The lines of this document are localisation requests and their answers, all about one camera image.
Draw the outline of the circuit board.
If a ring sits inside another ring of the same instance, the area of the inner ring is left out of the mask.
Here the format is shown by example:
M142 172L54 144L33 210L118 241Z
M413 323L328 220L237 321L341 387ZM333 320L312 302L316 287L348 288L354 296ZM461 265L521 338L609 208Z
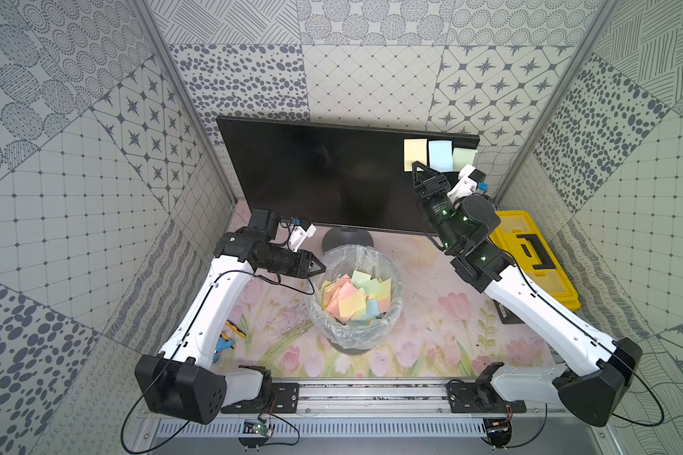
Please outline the circuit board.
M239 443L244 449L260 449L274 434L273 427L263 419L247 419L238 435Z
M506 447L512 437L510 421L506 419L484 419L485 435L482 441L494 449Z

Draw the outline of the mesh bin with plastic liner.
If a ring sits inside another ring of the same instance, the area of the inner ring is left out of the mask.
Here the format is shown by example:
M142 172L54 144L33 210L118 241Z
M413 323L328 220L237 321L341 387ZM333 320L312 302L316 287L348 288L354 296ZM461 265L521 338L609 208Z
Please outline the mesh bin with plastic liner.
M309 318L337 350L359 355L377 348L400 320L402 283L391 260L368 246L340 246L322 257L312 279Z

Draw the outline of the green sticky note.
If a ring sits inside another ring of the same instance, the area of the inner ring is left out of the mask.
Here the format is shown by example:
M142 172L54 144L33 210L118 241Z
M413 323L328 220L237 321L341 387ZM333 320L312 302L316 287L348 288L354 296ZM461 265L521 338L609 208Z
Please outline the green sticky note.
M474 165L476 149L455 147L453 148L453 170L462 171L466 166Z

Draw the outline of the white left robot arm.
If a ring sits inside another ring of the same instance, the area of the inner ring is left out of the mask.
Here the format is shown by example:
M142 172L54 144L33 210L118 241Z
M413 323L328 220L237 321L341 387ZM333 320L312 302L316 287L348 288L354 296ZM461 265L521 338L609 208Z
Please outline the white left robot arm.
M278 286L282 277L309 280L324 273L324 264L302 248L315 232L305 217L253 210L248 225L219 239L208 275L178 328L157 354L142 356L135 368L149 411L209 424L225 411L261 413L271 405L271 373L256 366L212 372L216 345L251 279L267 271Z

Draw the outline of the blue sticky note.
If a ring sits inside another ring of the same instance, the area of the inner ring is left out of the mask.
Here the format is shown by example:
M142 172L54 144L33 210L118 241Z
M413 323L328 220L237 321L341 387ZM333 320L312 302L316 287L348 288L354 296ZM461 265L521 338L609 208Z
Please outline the blue sticky note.
M453 142L431 140L428 142L429 166L442 173L453 172Z

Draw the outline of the yellow sticky note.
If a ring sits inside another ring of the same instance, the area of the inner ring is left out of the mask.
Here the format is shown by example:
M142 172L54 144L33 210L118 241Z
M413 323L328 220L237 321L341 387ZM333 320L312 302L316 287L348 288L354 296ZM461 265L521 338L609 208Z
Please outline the yellow sticky note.
M403 142L403 168L412 172L415 162L428 164L428 140L426 138L406 138Z

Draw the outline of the blue plastic tool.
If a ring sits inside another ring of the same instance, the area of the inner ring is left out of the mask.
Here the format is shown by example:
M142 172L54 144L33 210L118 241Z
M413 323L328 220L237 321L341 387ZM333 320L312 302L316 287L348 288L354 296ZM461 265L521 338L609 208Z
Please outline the blue plastic tool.
M230 339L229 337L226 337L224 334L221 334L216 343L216 348L214 348L214 354L212 355L212 363L218 362L220 355L224 351L233 349L234 347L235 341L233 339Z

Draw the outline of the right circuit board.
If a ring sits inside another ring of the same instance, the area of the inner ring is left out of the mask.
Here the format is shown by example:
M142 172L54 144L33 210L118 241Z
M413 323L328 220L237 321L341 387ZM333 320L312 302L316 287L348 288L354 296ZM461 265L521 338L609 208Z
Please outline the right circuit board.
M512 437L510 421L506 419L484 419L485 435L482 441L494 449L506 447Z

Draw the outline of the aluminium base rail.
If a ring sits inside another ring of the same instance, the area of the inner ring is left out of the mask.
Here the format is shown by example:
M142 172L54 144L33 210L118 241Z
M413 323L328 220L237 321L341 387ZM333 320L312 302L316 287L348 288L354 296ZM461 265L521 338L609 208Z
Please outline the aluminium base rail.
M484 419L506 419L512 429L545 420L552 408L539 403L498 402L486 411L474 398L474 383L462 379L282 379L272 386L271 405L261 413L225 411L209 424L146 416L147 437L238 438L247 419L274 429L271 442L295 438L456 437L482 438Z

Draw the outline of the yellow black toolbox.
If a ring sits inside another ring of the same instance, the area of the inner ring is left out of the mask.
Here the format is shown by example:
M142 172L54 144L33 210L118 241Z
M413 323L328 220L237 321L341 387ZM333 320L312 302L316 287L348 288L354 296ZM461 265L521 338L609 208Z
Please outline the yellow black toolbox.
M499 210L501 222L491 240L510 253L527 276L572 312L581 309L579 294L563 271L531 216L523 210Z

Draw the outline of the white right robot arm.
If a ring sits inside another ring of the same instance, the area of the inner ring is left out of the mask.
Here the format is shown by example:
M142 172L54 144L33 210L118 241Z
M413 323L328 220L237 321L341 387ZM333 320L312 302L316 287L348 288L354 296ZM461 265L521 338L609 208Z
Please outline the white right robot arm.
M562 406L590 426L605 426L637 378L641 347L584 322L531 282L512 255L491 242L500 219L483 195L452 200L447 176L419 161L412 176L417 206L436 232L431 240L451 257L455 273L508 308L563 360L551 368L495 362L476 380L478 394Z

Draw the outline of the black monitor with grey stand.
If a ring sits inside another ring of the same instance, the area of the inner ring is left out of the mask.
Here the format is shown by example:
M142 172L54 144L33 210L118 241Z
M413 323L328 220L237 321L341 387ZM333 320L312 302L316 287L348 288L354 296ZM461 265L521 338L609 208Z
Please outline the black monitor with grey stand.
M251 209L314 224L423 234L406 138L477 147L476 136L219 116L216 125Z

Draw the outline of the pile of discarded sticky notes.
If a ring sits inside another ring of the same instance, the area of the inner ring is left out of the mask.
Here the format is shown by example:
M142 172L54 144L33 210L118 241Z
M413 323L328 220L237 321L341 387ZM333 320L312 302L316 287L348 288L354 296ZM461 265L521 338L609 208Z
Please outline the pile of discarded sticky notes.
M392 280L381 280L354 270L324 281L320 307L337 322L347 325L369 323L385 316L392 306Z

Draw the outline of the left circuit board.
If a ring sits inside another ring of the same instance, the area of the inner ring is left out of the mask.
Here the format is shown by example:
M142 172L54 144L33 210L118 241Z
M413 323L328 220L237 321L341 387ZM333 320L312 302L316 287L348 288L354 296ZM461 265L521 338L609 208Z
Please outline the left circuit board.
M247 419L238 435L239 443L244 449L260 449L274 434L273 427L263 419Z

